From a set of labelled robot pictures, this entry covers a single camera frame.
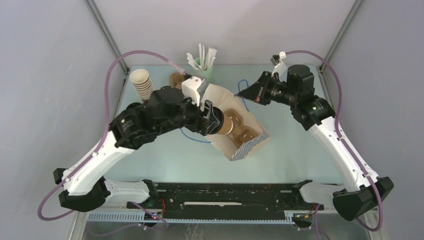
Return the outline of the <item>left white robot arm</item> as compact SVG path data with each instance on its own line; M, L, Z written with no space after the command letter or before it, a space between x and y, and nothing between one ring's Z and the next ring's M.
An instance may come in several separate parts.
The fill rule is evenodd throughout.
M172 86L153 91L146 103L130 104L111 121L105 139L88 154L88 161L54 171L55 182L64 188L58 196L60 205L78 212L93 211L109 201L153 208L159 193L151 180L119 182L105 179L105 173L160 135L181 128L203 136L213 135L224 122L224 113L209 100L197 106L192 98Z

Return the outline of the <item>brown paper coffee cup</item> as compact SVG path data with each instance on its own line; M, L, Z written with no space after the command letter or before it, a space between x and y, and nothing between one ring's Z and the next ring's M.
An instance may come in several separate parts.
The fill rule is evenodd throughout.
M234 128L234 123L232 119L224 113L222 117L222 124L216 134L228 135L233 130L233 128Z

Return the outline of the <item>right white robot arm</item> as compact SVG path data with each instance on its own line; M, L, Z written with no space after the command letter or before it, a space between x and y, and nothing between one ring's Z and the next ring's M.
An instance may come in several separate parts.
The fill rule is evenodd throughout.
M294 186L291 204L304 209L310 203L334 208L347 221L353 221L376 208L394 188L392 180L380 177L342 135L336 113L322 97L315 95L314 74L306 65L292 65L285 81L277 73L264 71L237 96L266 106L271 102L290 107L293 118L324 148L341 176L342 185L304 180Z

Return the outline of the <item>blue checkered paper bag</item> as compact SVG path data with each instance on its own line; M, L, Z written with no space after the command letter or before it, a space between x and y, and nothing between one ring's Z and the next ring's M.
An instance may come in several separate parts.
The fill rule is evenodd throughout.
M228 89L193 76L181 83L181 90L201 109L205 108L206 101L210 101L223 112L222 128L215 134L206 135L205 139L229 161L247 158L270 138L252 113Z

